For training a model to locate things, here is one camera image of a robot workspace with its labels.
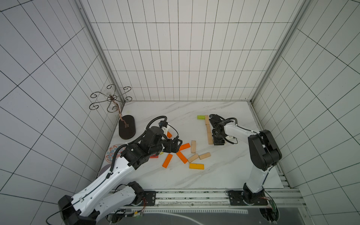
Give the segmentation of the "patterned round plate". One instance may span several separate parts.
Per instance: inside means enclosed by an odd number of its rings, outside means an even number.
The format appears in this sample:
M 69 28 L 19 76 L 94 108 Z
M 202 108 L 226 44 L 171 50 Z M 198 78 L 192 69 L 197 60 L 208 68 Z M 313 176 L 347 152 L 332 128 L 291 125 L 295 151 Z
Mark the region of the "patterned round plate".
M 105 160 L 107 163 L 109 163 L 109 164 L 112 163 L 113 155 L 116 152 L 116 150 L 118 149 L 118 147 L 120 147 L 120 146 L 121 146 L 121 144 L 115 144 L 115 145 L 109 147 L 109 149 L 107 150 L 106 155 L 105 155 Z

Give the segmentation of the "orange block lower middle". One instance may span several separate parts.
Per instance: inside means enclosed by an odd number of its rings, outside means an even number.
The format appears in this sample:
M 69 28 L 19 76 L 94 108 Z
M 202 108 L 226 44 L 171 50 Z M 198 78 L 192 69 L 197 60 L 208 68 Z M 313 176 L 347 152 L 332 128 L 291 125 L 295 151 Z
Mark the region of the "orange block lower middle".
M 188 159 L 182 154 L 182 152 L 177 152 L 176 155 L 179 157 L 179 159 L 186 164 L 188 162 Z

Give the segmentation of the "natural wood block vertical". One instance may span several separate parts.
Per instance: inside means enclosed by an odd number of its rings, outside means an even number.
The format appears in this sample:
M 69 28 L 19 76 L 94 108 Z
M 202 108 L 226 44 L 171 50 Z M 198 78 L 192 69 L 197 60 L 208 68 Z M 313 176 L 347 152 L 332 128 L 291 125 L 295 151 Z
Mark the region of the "natural wood block vertical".
M 196 154 L 196 151 L 197 151 L 197 143 L 195 140 L 192 140 L 191 141 L 191 153 Z

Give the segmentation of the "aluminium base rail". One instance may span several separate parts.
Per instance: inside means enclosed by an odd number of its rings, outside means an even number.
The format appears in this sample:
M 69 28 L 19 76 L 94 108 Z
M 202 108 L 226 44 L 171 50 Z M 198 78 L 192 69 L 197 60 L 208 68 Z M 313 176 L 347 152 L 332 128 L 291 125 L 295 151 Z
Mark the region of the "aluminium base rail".
M 146 190 L 141 200 L 145 209 L 201 209 L 201 208 L 265 208 L 277 206 L 304 207 L 299 190 L 290 188 L 266 189 L 264 196 L 245 203 L 241 189 L 159 189 Z

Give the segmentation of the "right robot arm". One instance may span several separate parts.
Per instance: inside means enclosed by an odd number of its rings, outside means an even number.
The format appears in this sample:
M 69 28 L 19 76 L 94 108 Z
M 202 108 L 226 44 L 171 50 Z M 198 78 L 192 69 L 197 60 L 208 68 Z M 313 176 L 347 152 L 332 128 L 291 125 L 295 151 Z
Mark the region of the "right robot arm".
M 248 143 L 250 159 L 253 167 L 250 177 L 243 186 L 241 200 L 246 205 L 254 205 L 265 197 L 264 183 L 270 170 L 278 164 L 282 153 L 275 138 L 269 130 L 254 131 L 238 125 L 236 118 L 223 118 L 217 114 L 209 115 L 214 145 L 224 145 L 225 142 L 235 144 L 229 137 L 238 140 L 245 139 Z

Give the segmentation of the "natural wood block small diagonal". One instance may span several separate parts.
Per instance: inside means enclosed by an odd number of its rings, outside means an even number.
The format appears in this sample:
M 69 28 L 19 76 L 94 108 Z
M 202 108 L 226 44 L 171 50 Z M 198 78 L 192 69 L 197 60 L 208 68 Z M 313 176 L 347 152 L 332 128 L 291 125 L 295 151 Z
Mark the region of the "natural wood block small diagonal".
M 196 159 L 199 158 L 199 155 L 198 154 L 194 154 L 193 156 L 191 156 L 190 158 L 188 158 L 188 162 L 189 163 L 192 163 L 193 161 L 195 161 Z

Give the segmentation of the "orange block lower left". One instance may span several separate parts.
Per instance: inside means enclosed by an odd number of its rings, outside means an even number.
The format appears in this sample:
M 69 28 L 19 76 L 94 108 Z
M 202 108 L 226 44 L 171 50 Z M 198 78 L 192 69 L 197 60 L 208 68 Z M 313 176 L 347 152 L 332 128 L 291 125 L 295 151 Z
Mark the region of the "orange block lower left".
M 164 163 L 162 165 L 163 168 L 167 168 L 169 166 L 169 164 L 170 164 L 170 162 L 172 160 L 172 157 L 173 157 L 172 154 L 167 155 L 167 157 L 166 157 L 166 159 L 165 159 L 165 161 L 164 161 Z

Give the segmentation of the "yellow block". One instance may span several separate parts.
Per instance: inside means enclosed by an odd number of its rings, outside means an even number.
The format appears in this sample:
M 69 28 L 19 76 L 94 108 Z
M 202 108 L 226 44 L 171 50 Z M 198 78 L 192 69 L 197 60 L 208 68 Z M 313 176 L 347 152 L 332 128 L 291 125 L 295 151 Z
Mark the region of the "yellow block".
M 196 169 L 196 170 L 204 170 L 204 164 L 190 163 L 189 168 L 190 169 Z

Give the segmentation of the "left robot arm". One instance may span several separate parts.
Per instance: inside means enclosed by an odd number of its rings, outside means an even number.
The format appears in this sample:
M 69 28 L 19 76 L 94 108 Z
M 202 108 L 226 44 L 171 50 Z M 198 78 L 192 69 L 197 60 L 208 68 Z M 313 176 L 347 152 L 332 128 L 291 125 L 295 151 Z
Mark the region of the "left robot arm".
M 167 127 L 147 127 L 136 140 L 116 149 L 110 167 L 79 193 L 58 201 L 66 225 L 95 225 L 103 217 L 128 205 L 143 205 L 144 190 L 135 181 L 110 194 L 121 180 L 161 152 L 177 153 L 182 140 L 167 137 Z

